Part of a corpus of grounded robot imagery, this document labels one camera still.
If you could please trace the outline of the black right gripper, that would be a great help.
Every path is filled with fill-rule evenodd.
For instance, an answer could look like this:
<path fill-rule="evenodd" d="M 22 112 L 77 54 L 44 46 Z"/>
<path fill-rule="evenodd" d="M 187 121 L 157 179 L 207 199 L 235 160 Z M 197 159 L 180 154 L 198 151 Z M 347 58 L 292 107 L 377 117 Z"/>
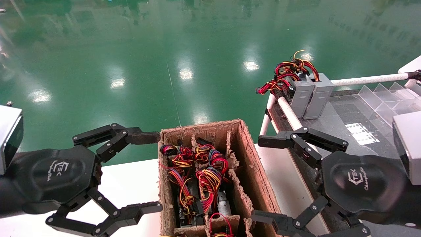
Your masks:
<path fill-rule="evenodd" d="M 347 216 L 349 228 L 324 237 L 370 237 L 370 229 L 359 219 L 375 224 L 400 224 L 409 216 L 404 202 L 411 191 L 411 182 L 398 159 L 347 154 L 347 141 L 308 127 L 279 131 L 276 136 L 260 135 L 258 145 L 291 149 L 311 168 L 321 168 L 322 193 L 327 198 L 318 197 L 296 219 L 252 211 L 253 221 L 272 225 L 278 235 L 314 237 L 307 224 L 329 206 Z M 322 159 L 311 145 L 332 154 Z"/>

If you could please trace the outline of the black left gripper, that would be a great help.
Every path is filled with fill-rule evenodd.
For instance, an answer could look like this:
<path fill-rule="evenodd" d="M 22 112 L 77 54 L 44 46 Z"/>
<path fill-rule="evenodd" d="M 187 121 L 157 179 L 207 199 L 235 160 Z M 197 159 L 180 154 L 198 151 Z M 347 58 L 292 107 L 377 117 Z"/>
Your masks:
<path fill-rule="evenodd" d="M 74 147 L 26 152 L 15 159 L 15 187 L 23 196 L 22 211 L 45 214 L 57 210 L 45 223 L 54 230 L 83 237 L 110 237 L 120 228 L 137 225 L 143 215 L 159 213 L 158 201 L 137 203 L 118 209 L 101 192 L 101 164 L 128 145 L 156 144 L 159 132 L 139 127 L 105 125 L 75 135 Z M 96 154 L 87 147 L 102 144 Z M 68 219 L 88 201 L 94 201 L 108 215 L 98 225 Z"/>

